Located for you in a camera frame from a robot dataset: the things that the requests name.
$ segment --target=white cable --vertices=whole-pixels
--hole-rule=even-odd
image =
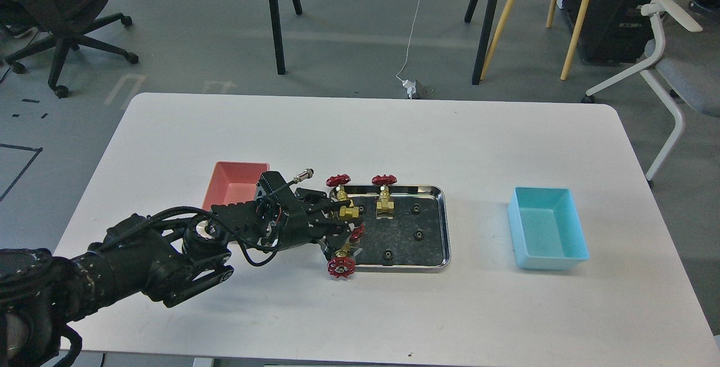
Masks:
[[[407,38],[406,61],[404,62],[403,67],[400,69],[398,74],[395,75],[395,77],[397,77],[398,80],[400,80],[400,81],[402,81],[403,79],[401,79],[399,77],[399,75],[403,72],[404,67],[407,65],[407,56],[409,56],[409,54],[410,54],[410,44],[409,43],[412,39],[412,31],[414,31],[414,29],[415,29],[415,21],[417,19],[417,10],[419,10],[419,9],[420,9],[420,0],[417,0],[417,6],[415,8],[415,16],[414,16],[414,18],[412,18],[412,26],[409,29],[409,37]]]

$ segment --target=connector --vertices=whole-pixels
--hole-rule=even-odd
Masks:
[[[403,80],[403,87],[406,88],[407,98],[409,100],[419,100],[428,95],[428,88],[418,80]]]

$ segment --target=red valve handwheel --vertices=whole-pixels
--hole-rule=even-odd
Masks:
[[[372,178],[372,184],[373,185],[393,185],[394,183],[398,182],[398,178],[394,175],[376,175]]]
[[[365,224],[361,224],[357,228],[353,229],[352,234],[350,235],[350,240],[357,241],[358,239],[362,238],[362,235],[365,234]]]
[[[337,187],[339,185],[347,184],[350,182],[350,176],[347,174],[338,174],[327,179],[325,184],[327,187]]]
[[[327,272],[335,278],[350,277],[355,272],[355,260],[350,257],[333,257],[327,262]]]

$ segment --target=chair armrest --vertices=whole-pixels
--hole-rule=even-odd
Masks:
[[[668,13],[677,23],[692,33],[699,33],[703,30],[702,26],[700,26],[692,16],[672,0],[657,0],[648,5],[643,5],[640,8],[640,13],[645,16],[655,15],[661,12]]]

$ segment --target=black office chair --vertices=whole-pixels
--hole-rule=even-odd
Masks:
[[[38,26],[40,31],[49,33],[41,41],[30,44],[25,49],[5,57],[13,72],[25,72],[23,64],[18,62],[38,52],[55,48],[52,67],[49,71],[47,84],[58,98],[68,96],[65,86],[57,85],[62,65],[65,63],[68,50],[77,51],[82,46],[93,47],[101,51],[123,56],[131,64],[137,63],[137,55],[111,44],[89,38],[85,34],[102,26],[120,21],[124,26],[133,24],[133,19],[121,13],[96,19],[105,8],[108,0],[0,0],[0,23]]]

